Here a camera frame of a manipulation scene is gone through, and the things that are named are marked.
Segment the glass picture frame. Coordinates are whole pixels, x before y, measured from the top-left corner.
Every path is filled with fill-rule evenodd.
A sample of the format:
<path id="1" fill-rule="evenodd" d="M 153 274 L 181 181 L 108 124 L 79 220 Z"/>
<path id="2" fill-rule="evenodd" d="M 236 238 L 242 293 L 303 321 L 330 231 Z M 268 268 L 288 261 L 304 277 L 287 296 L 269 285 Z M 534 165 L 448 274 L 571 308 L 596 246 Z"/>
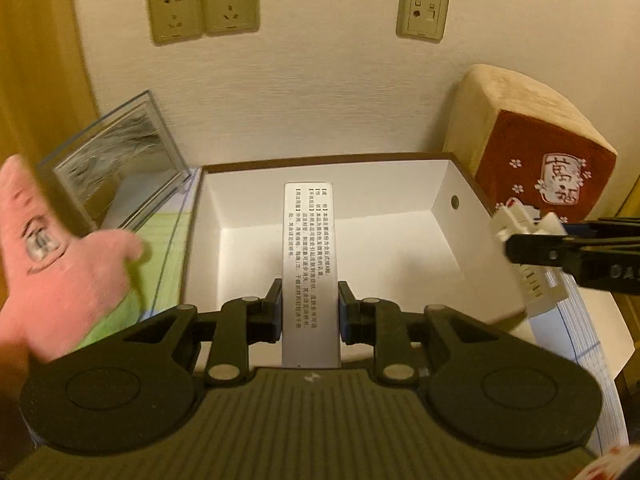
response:
<path id="1" fill-rule="evenodd" d="M 136 230 L 191 174 L 145 90 L 65 141 L 38 176 L 76 232 Z"/>

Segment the red lucky cat cushion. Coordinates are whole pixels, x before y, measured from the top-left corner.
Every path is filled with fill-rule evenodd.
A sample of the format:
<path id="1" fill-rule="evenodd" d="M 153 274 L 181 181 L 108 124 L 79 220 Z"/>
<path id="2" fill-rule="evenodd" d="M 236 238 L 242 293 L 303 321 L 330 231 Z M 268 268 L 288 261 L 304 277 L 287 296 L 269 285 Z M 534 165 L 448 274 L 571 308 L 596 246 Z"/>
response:
<path id="1" fill-rule="evenodd" d="M 515 70 L 475 64 L 457 86 L 444 150 L 497 207 L 581 222 L 612 177 L 614 146 L 559 91 Z"/>

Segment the plaid tablecloth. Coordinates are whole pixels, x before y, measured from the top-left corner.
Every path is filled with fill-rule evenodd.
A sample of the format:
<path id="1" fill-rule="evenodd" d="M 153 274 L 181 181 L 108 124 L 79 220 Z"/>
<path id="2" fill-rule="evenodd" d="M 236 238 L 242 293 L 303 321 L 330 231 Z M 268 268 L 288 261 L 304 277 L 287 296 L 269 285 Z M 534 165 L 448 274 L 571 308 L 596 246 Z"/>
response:
<path id="1" fill-rule="evenodd" d="M 149 253 L 139 266 L 137 288 L 89 333 L 89 342 L 184 302 L 181 293 L 186 252 L 203 171 L 194 169 L 184 188 L 140 226 L 138 234 Z M 509 266 L 518 282 L 510 263 Z M 522 293 L 521 297 L 534 334 L 532 342 L 585 367 L 600 384 L 603 412 L 589 442 L 593 452 L 600 454 L 628 441 L 614 378 L 630 358 L 632 342 L 611 295 L 580 288 L 571 278 L 565 278 L 570 285 L 570 298 L 546 313 L 530 318 Z"/>

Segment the wall data socket plate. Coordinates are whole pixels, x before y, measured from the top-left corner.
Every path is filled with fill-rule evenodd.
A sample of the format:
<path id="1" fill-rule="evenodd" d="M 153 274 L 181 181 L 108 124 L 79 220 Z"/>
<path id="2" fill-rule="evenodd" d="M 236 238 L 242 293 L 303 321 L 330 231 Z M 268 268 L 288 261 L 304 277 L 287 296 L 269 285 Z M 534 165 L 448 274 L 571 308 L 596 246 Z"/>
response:
<path id="1" fill-rule="evenodd" d="M 399 0 L 396 35 L 400 38 L 441 42 L 449 0 Z"/>

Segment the wooden door panel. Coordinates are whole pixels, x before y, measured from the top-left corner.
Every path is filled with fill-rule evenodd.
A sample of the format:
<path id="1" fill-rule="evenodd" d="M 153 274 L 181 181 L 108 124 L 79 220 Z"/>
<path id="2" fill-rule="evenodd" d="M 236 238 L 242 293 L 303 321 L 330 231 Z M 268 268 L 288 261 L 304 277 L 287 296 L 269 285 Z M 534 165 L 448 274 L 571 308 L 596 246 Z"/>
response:
<path id="1" fill-rule="evenodd" d="M 1 158 L 31 170 L 99 111 L 74 0 L 1 0 Z"/>

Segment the silver box with text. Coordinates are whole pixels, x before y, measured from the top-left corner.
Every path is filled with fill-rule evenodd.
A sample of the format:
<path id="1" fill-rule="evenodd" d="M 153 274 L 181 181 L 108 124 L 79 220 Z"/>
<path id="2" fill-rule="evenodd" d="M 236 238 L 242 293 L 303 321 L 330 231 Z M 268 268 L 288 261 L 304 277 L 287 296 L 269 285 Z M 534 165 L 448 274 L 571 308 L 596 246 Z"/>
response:
<path id="1" fill-rule="evenodd" d="M 285 185 L 282 252 L 282 365 L 305 370 L 339 368 L 332 185 Z"/>

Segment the double wall power socket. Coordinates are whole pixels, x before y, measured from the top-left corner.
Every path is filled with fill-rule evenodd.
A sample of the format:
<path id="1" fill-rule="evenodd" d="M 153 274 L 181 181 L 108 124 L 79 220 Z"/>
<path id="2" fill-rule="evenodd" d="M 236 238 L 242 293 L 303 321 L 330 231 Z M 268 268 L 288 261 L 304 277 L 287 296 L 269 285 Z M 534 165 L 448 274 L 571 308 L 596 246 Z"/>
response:
<path id="1" fill-rule="evenodd" d="M 201 36 L 257 32 L 259 0 L 146 0 L 157 46 Z"/>

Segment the brown cardboard box white inside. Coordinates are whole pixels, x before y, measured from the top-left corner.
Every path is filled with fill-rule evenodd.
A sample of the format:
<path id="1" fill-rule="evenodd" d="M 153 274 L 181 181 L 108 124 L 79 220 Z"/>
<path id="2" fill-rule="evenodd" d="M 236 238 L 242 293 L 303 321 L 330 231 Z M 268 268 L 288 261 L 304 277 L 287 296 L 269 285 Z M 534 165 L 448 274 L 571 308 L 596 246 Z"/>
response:
<path id="1" fill-rule="evenodd" d="M 284 188 L 333 186 L 337 275 L 359 298 L 422 312 L 444 304 L 526 341 L 518 282 L 492 207 L 447 155 L 307 157 L 208 166 L 193 208 L 181 298 L 216 311 L 282 273 Z"/>

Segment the pink starfish plush toy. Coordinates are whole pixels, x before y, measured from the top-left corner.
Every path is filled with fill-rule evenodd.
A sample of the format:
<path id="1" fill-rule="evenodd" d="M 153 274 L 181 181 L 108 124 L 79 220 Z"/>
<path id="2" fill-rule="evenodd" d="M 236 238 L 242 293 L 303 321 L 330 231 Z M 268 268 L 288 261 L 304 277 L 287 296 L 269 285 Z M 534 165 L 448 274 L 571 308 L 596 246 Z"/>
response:
<path id="1" fill-rule="evenodd" d="M 50 207 L 20 155 L 1 167 L 1 392 L 20 395 L 34 361 L 74 351 L 131 288 L 143 243 L 127 230 L 73 235 Z"/>

